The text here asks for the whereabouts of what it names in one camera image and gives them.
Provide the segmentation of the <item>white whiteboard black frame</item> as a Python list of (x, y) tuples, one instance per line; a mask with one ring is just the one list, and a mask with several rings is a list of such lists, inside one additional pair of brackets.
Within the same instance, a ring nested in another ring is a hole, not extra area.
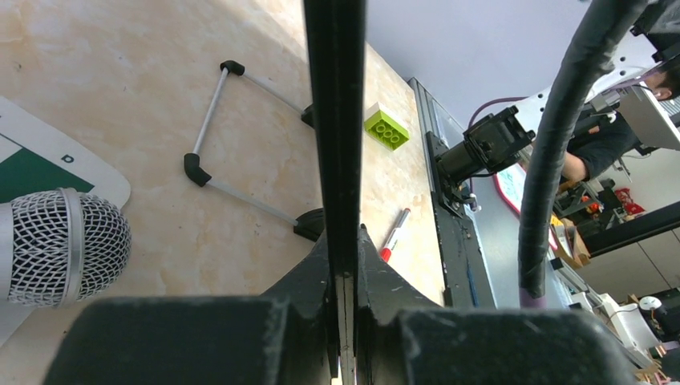
[(353, 384), (366, 2), (306, 1), (304, 11), (341, 377)]

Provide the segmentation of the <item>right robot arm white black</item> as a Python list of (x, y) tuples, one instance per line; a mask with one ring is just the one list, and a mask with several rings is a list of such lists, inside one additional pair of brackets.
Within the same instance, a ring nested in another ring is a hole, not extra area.
[(678, 2), (591, 2), (552, 85), (474, 123), (455, 147), (432, 148), (433, 176), (457, 187), (479, 172), (503, 171), (531, 140), (541, 145), (535, 178), (555, 176), (560, 150), (581, 133), (577, 121), (585, 108), (610, 103), (643, 144), (676, 149), (678, 129), (648, 81), (678, 60)]

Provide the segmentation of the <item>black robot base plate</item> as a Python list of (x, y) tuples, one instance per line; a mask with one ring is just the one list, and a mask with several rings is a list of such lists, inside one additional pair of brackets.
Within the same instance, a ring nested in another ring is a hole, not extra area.
[(443, 271), (443, 299), (457, 309), (496, 307), (475, 222), (466, 205), (444, 195), (445, 184), (435, 158), (448, 147), (433, 132), (424, 136), (430, 172), (431, 198)]

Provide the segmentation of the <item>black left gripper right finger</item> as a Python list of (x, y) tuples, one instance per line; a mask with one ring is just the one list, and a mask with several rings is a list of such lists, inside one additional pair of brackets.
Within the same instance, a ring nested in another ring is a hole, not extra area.
[(359, 384), (633, 384), (621, 344), (583, 310), (457, 310), (423, 296), (359, 231)]

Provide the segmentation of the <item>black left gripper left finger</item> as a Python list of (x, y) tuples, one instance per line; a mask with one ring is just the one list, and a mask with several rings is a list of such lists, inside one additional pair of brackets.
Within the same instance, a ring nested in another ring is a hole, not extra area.
[(129, 297), (77, 317), (46, 384), (328, 384), (328, 247), (257, 296)]

